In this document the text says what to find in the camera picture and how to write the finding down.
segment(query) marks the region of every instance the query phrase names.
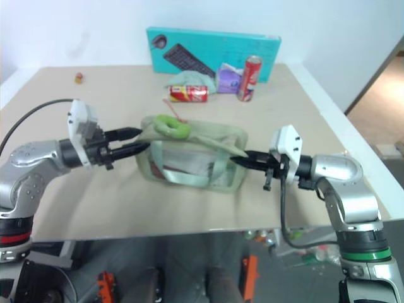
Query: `table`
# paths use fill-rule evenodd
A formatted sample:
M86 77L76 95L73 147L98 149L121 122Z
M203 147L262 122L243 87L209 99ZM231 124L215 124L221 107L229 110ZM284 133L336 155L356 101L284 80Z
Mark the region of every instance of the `table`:
M84 74L81 85L74 82L77 72ZM145 116L171 114L162 102L163 86L170 77L154 73L151 66L41 69L0 111L1 136L34 106L58 98L80 98L93 105L104 130L139 126ZM234 95L213 95L206 104L174 107L186 119L244 129L249 134L248 150L267 151L273 132L287 124L293 124L302 137L303 154L345 150L283 64L274 67L269 83L257 85L249 103L239 102ZM11 137L4 154L27 141L67 138L68 110L68 104L58 104L35 113ZM115 162L114 167L111 171L75 169L52 181L35 216L33 239L85 240L280 226L278 182L274 181L271 192L263 191L262 172L248 172L235 194L222 194L148 181L134 158ZM389 218L380 206L383 218ZM296 184L288 190L287 222L289 226L330 224L324 203Z

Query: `green ring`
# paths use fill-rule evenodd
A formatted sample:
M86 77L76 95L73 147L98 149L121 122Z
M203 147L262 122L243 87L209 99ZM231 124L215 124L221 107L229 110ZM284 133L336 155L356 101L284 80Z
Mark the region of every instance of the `green ring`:
M351 261L375 261L391 257L391 250L387 248L377 252L341 252L341 257Z
M178 121L168 115L158 115L154 118L154 129L164 136L174 139L186 139L191 133L189 124Z

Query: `gray pants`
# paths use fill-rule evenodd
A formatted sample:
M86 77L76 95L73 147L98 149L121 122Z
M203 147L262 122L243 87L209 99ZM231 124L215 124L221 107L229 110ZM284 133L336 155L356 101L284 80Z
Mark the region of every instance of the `gray pants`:
M136 279L136 284L122 299L122 303L154 303L158 283L158 270L145 270ZM206 294L210 303L243 303L241 294L233 279L221 268L208 271Z

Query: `keyboard box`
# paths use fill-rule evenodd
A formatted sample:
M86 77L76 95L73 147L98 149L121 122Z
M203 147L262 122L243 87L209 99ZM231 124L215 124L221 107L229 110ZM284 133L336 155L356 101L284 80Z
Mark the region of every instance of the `keyboard box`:
M146 32L158 73L193 70L214 78L223 62L244 68L247 57L257 55L263 59L259 82L269 80L281 42L278 36L165 27L149 27Z

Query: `coca-cola can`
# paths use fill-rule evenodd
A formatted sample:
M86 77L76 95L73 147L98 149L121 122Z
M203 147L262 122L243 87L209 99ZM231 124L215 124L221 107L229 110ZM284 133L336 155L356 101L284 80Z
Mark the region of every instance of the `coca-cola can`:
M169 99L171 102L206 102L208 87L205 85L170 85Z
M258 56L249 56L246 60L246 67L242 74L237 98L242 102L248 102L253 97L254 87L257 84L259 70L263 60Z

